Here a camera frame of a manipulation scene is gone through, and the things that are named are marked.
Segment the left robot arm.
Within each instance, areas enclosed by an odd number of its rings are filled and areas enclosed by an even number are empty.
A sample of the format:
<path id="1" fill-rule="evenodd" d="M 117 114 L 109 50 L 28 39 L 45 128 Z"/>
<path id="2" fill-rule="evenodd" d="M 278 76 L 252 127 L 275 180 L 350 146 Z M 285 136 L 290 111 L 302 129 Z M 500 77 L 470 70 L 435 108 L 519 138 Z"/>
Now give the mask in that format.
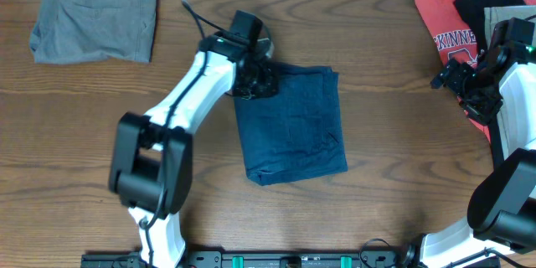
<path id="1" fill-rule="evenodd" d="M 268 66 L 271 34 L 251 13 L 236 11 L 228 29 L 204 35 L 187 74 L 143 115 L 118 121 L 108 187 L 134 218 L 142 267 L 176 267 L 186 249 L 179 211 L 193 181 L 193 136 L 225 94 L 245 100 L 276 95 Z"/>

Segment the navy blue shorts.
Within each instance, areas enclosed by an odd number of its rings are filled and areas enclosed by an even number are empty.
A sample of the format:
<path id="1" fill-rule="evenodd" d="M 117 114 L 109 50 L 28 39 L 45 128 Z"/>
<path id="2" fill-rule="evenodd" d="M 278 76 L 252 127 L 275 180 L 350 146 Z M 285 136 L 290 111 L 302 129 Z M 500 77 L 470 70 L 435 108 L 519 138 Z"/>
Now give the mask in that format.
<path id="1" fill-rule="evenodd" d="M 246 177 L 266 186 L 345 173 L 338 73 L 274 66 L 281 75 L 276 95 L 234 99 Z"/>

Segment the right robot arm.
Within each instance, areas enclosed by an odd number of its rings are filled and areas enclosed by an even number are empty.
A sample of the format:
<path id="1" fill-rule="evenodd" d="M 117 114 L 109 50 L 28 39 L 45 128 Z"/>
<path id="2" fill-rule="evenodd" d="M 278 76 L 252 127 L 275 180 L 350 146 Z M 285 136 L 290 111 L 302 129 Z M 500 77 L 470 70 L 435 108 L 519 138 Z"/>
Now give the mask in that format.
<path id="1" fill-rule="evenodd" d="M 466 216 L 414 239 L 399 267 L 513 267 L 512 254 L 535 249 L 535 25 L 510 18 L 494 29 L 475 68 L 450 59 L 431 81 L 487 126 L 493 170 L 470 198 Z"/>

